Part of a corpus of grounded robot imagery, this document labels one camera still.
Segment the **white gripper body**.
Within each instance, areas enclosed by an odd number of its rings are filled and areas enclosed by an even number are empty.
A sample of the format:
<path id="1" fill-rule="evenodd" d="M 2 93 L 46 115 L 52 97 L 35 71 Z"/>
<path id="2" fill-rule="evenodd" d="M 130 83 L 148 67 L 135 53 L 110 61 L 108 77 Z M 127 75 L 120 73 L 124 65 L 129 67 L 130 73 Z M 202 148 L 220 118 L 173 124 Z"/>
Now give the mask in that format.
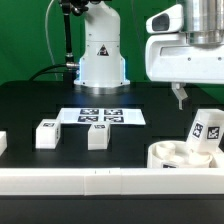
<path id="1" fill-rule="evenodd" d="M 145 67 L 151 81 L 224 84 L 224 41 L 194 46 L 185 34 L 153 35 L 146 43 Z"/>

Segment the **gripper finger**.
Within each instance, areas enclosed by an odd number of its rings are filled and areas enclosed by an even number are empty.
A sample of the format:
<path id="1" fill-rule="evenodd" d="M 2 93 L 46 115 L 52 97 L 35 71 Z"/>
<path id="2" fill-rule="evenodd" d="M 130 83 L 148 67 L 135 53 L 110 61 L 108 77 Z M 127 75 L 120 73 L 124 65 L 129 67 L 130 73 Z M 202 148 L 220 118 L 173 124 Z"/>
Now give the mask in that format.
<path id="1" fill-rule="evenodd" d="M 184 90 L 183 83 L 172 83 L 171 84 L 172 91 L 178 99 L 179 109 L 183 109 L 183 101 L 186 99 L 186 92 Z"/>

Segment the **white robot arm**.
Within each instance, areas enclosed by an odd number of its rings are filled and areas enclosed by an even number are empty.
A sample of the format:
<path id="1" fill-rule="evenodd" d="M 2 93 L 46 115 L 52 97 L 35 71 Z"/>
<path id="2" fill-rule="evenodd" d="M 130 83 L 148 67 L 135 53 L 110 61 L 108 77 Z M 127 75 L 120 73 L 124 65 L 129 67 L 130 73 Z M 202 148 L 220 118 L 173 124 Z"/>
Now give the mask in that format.
<path id="1" fill-rule="evenodd" d="M 188 83 L 224 84 L 224 0 L 177 0 L 149 18 L 146 30 L 147 77 L 169 82 L 180 102 Z M 74 83 L 96 94 L 130 85 L 120 54 L 120 17 L 103 1 L 87 4 L 85 53 Z"/>

